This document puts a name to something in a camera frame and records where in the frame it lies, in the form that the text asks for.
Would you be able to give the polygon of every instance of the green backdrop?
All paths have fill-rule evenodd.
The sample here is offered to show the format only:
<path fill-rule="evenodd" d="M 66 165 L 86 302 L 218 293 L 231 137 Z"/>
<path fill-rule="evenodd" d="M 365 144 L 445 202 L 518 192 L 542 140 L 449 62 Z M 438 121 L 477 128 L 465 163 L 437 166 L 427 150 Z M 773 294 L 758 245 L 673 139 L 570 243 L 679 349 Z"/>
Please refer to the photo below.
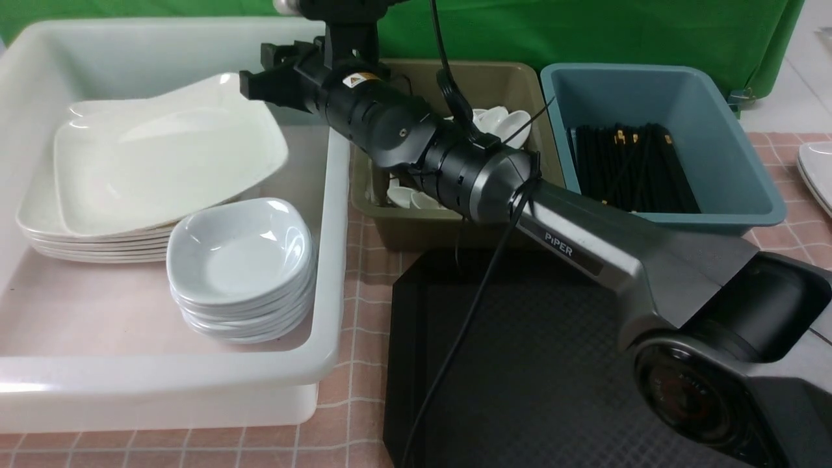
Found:
<path fill-rule="evenodd" d="M 438 0 L 448 55 L 525 62 L 687 65 L 728 93 L 767 95 L 803 0 Z M 271 0 L 2 0 L 9 44 L 45 19 L 275 15 Z M 427 0 L 379 24 L 386 57 L 436 57 Z"/>

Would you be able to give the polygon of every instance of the teal bin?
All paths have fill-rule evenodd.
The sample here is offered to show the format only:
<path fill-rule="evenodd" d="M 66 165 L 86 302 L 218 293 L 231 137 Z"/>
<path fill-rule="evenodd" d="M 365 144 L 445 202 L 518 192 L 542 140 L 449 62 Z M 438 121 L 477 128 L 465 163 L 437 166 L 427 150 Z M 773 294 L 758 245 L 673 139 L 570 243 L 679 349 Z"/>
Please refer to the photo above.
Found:
<path fill-rule="evenodd" d="M 543 94 L 567 189 L 581 193 L 567 129 L 658 123 L 702 214 L 640 213 L 675 229 L 741 236 L 785 219 L 783 197 L 713 81 L 699 70 L 656 65 L 561 63 L 543 68 Z"/>

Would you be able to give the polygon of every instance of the black cable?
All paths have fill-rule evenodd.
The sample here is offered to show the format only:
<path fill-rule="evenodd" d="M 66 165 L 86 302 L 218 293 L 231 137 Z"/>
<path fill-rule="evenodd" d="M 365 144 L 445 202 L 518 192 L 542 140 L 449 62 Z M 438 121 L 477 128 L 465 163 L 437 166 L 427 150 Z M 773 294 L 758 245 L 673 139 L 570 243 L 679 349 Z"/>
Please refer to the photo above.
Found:
<path fill-rule="evenodd" d="M 459 222 L 459 231 L 457 231 L 457 240 L 453 243 L 453 261 L 457 264 L 457 273 L 462 276 L 463 275 L 463 267 L 462 264 L 459 262 L 459 245 L 462 243 L 463 240 L 463 229 L 465 228 L 465 217 L 463 217 L 462 221 Z"/>
<path fill-rule="evenodd" d="M 531 183 L 525 185 L 522 195 L 520 196 L 520 202 L 518 203 L 518 206 L 515 209 L 514 213 L 512 213 L 512 217 L 508 223 L 508 227 L 506 227 L 503 236 L 500 238 L 500 242 L 494 249 L 494 254 L 491 257 L 491 261 L 488 263 L 488 268 L 485 270 L 483 280 L 479 283 L 479 288 L 477 289 L 477 293 L 473 297 L 471 307 L 468 309 L 468 314 L 465 316 L 465 320 L 463 321 L 463 325 L 460 328 L 459 333 L 457 334 L 457 338 L 456 340 L 454 340 L 453 345 L 451 346 L 451 350 L 445 357 L 445 361 L 439 367 L 439 371 L 436 374 L 436 379 L 433 380 L 433 384 L 431 384 L 430 388 L 428 389 L 428 392 L 425 393 L 422 406 L 419 408 L 418 413 L 416 414 L 416 418 L 414 419 L 413 425 L 410 426 L 410 433 L 408 434 L 407 442 L 405 442 L 404 444 L 402 462 L 399 465 L 399 468 L 405 468 L 408 464 L 408 461 L 410 459 L 410 453 L 413 449 L 413 443 L 416 438 L 419 426 L 421 426 L 425 414 L 428 412 L 431 403 L 433 403 L 433 398 L 436 396 L 437 389 L 439 388 L 439 386 L 442 385 L 442 381 L 448 374 L 448 369 L 450 369 L 451 364 L 453 363 L 453 358 L 456 357 L 457 353 L 459 352 L 460 346 L 465 340 L 465 336 L 468 334 L 468 330 L 471 328 L 471 322 L 473 321 L 474 315 L 476 315 L 477 310 L 479 309 L 480 301 L 483 299 L 483 293 L 485 292 L 486 286 L 488 286 L 488 280 L 491 279 L 491 275 L 497 268 L 497 264 L 500 262 L 500 258 L 503 256 L 503 253 L 505 252 L 506 247 L 508 246 L 508 241 L 509 239 L 511 239 L 512 233 L 514 232 L 514 228 L 517 227 L 518 222 L 520 222 L 520 216 L 522 215 L 523 210 L 526 208 L 526 205 L 528 204 L 528 199 L 532 195 L 534 186 L 537 184 L 537 178 L 530 179 L 529 182 Z"/>
<path fill-rule="evenodd" d="M 514 139 L 517 135 L 519 135 L 519 134 L 520 134 L 520 132 L 522 132 L 523 130 L 525 130 L 525 129 L 526 129 L 526 127 L 528 127 L 529 125 L 532 125 L 532 122 L 534 122 L 535 120 L 537 120 L 537 118 L 538 118 L 538 117 L 540 117 L 541 115 L 543 115 L 543 113 L 544 113 L 544 112 L 545 112 L 545 111 L 549 108 L 549 106 L 551 106 L 551 105 L 552 105 L 552 103 L 553 103 L 553 102 L 555 102 L 555 97 L 554 97 L 554 96 L 552 96 L 552 98 L 550 98 L 550 99 L 549 99 L 549 102 L 547 102 L 546 104 L 544 104 L 544 105 L 543 105 L 543 108 L 542 108 L 541 110 L 537 111 L 537 113 L 536 113 L 536 114 L 534 114 L 534 115 L 532 116 L 532 118 L 530 118 L 530 119 L 528 120 L 528 122 L 524 123 L 524 124 L 522 125 L 522 127 L 518 128 L 518 130 L 517 130 L 514 134 L 512 134 L 512 136 L 510 136 L 510 137 L 506 138 L 506 139 L 505 139 L 505 140 L 503 140 L 503 141 L 504 141 L 504 142 L 510 142 L 511 140 L 513 140 L 513 139 Z"/>
<path fill-rule="evenodd" d="M 445 42 L 442 39 L 442 28 L 439 26 L 439 10 L 436 0 L 430 0 L 431 19 L 433 20 L 433 35 L 436 37 L 436 47 L 439 52 L 439 61 L 442 67 L 436 73 L 436 83 L 445 98 L 445 103 L 451 111 L 457 124 L 468 134 L 468 138 L 476 139 L 481 132 L 473 123 L 473 110 L 471 104 L 465 99 L 460 91 L 457 82 L 453 79 L 451 66 L 448 64 L 448 53 L 445 51 Z"/>
<path fill-rule="evenodd" d="M 442 69 L 448 81 L 456 87 L 457 82 L 453 80 L 451 66 L 448 65 L 448 53 L 445 52 L 445 42 L 442 40 L 442 28 L 439 27 L 439 10 L 436 7 L 436 0 L 430 0 L 430 14 L 433 20 L 433 35 L 436 36 L 436 47 L 439 49 L 439 61 L 442 63 Z"/>

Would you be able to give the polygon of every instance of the white plate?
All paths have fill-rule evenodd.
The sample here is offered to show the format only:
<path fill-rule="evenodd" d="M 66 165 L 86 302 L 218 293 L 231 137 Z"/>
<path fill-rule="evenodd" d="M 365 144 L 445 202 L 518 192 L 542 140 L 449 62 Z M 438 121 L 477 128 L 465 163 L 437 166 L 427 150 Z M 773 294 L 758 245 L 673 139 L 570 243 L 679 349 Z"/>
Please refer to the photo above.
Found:
<path fill-rule="evenodd" d="M 826 214 L 832 217 L 832 142 L 801 145 L 797 170 L 809 192 Z"/>
<path fill-rule="evenodd" d="M 75 256 L 62 253 L 54 253 L 50 251 L 43 251 L 37 247 L 33 247 L 32 249 L 43 256 L 48 256 L 57 260 L 79 261 L 81 263 L 106 263 L 114 265 L 122 263 L 150 263 L 154 261 L 165 261 L 164 255 L 134 256 L 130 258 L 100 258 L 94 256 Z"/>
<path fill-rule="evenodd" d="M 167 247 L 163 248 L 156 248 L 156 249 L 145 249 L 143 251 L 65 251 L 61 249 L 51 249 L 49 247 L 35 247 L 39 251 L 54 253 L 57 255 L 66 255 L 66 256 L 77 256 L 83 258 L 111 258 L 111 259 L 119 259 L 124 258 L 129 260 L 131 257 L 135 256 L 164 256 L 167 253 Z"/>
<path fill-rule="evenodd" d="M 53 241 L 39 241 L 37 239 L 29 239 L 29 244 L 38 247 L 45 247 L 47 249 L 56 251 L 100 251 L 100 252 L 129 252 L 129 251 L 145 251 L 148 249 L 167 248 L 167 239 L 161 241 L 134 241 L 134 242 L 107 242 L 103 244 L 81 244 L 78 242 L 53 242 Z"/>
<path fill-rule="evenodd" d="M 76 236 L 150 229 L 258 185 L 288 151 L 266 105 L 223 73 L 59 128 L 58 206 Z"/>
<path fill-rule="evenodd" d="M 69 116 L 79 117 L 98 112 L 111 112 L 135 102 L 135 100 L 76 102 L 67 109 L 67 119 L 69 119 Z M 17 225 L 20 226 L 26 236 L 39 240 L 67 242 L 76 240 L 76 237 L 63 226 L 61 213 L 58 210 L 54 159 L 51 153 L 38 163 L 26 195 L 23 196 L 20 207 L 17 209 Z M 171 231 L 173 231 L 173 226 L 160 227 L 135 236 L 111 236 L 105 237 L 103 240 L 151 239 L 169 235 Z"/>

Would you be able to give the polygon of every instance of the square white plate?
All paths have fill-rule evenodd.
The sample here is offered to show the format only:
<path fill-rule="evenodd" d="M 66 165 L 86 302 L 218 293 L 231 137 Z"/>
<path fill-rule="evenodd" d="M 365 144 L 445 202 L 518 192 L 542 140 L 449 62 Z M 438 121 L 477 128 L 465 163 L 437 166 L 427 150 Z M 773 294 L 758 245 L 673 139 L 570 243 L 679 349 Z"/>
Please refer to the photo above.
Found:
<path fill-rule="evenodd" d="M 220 204 L 264 181 L 288 157 L 263 102 L 223 73 L 111 112 L 55 136 L 55 186 L 72 234 L 150 229 Z"/>
<path fill-rule="evenodd" d="M 99 112 L 112 112 L 120 107 L 140 102 L 137 100 L 81 101 L 69 106 L 67 121 Z M 49 152 L 38 163 L 35 174 L 26 190 L 26 195 L 17 209 L 17 225 L 27 237 L 43 240 L 71 242 L 78 241 L 64 226 L 58 210 L 55 192 L 55 172 L 53 153 Z M 156 239 L 167 237 L 173 226 L 161 227 L 136 234 L 135 236 L 115 236 L 112 239 L 88 239 L 87 241 L 121 241 Z"/>

